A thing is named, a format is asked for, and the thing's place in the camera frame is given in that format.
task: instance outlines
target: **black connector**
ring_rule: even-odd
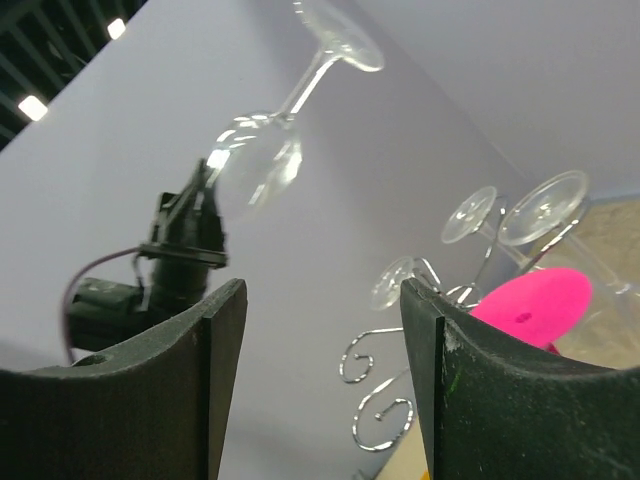
[[[154,261],[148,301],[139,287],[86,279],[69,309],[73,346],[97,351],[122,342],[198,303],[209,270],[227,265],[211,170],[200,160],[179,194],[160,195],[149,240],[138,255]]]

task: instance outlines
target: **white wall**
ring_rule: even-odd
[[[638,0],[358,0],[537,183],[640,193]]]
[[[378,347],[377,382],[337,375],[362,330],[399,323],[368,291],[400,255],[426,255],[449,285],[481,245],[439,231],[469,193],[525,185],[470,120],[353,4],[388,58],[384,72],[338,65],[300,114],[298,181],[254,223],[228,225],[249,319],[222,479],[350,478],[384,456],[358,450],[360,398],[406,363],[400,337]],[[286,2],[153,0],[0,156],[0,338],[62,359],[56,308],[87,261],[145,238],[157,195],[179,190],[236,114],[276,108],[315,44]],[[131,281],[127,262],[96,275]],[[409,392],[407,381],[393,394]],[[385,439],[394,426],[369,429]]]

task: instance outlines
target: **pink object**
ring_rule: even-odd
[[[591,293],[591,282],[582,272],[547,268],[498,287],[471,315],[529,345],[548,349],[580,321]]]

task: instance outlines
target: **upside-down wine glass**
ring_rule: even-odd
[[[517,248],[504,245],[497,241],[498,232],[488,222],[488,217],[498,204],[499,198],[498,191],[493,186],[483,187],[471,194],[449,217],[449,220],[442,230],[442,242],[445,244],[453,244],[470,235],[479,233],[489,240],[492,246],[496,246],[517,265],[519,274],[527,273],[530,270],[541,270],[550,267],[578,268],[575,262],[555,252],[544,251],[542,254],[528,257]],[[504,218],[506,218],[505,206],[505,201],[499,205],[500,220],[498,226],[500,226]],[[489,256],[485,255],[485,260],[480,267],[480,272],[484,269],[488,260]],[[597,280],[592,281],[592,285],[596,292],[594,292],[593,302],[585,315],[586,319],[596,318],[603,315],[603,312],[606,312],[607,309],[611,310],[611,302],[607,300],[606,289]]]
[[[295,118],[334,63],[343,60],[364,72],[384,68],[375,42],[340,10],[324,0],[297,0],[293,5],[320,46],[277,112],[241,115],[216,140],[207,165],[225,218],[258,211],[296,178],[302,148]]]
[[[572,234],[588,211],[588,190],[588,176],[577,170],[547,180],[507,213],[498,240],[516,247],[555,232],[543,253],[563,241],[582,270],[605,287],[614,306],[586,318],[565,335],[557,344],[560,352],[578,360],[627,368],[640,364],[640,291]]]
[[[400,257],[384,269],[371,289],[371,310],[385,310],[396,303],[400,285],[409,278],[417,278],[436,292],[442,291],[442,282],[426,258]]]

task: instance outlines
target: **black ceiling grid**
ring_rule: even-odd
[[[31,121],[18,104],[45,105],[111,41],[107,26],[147,0],[0,0],[0,151]]]

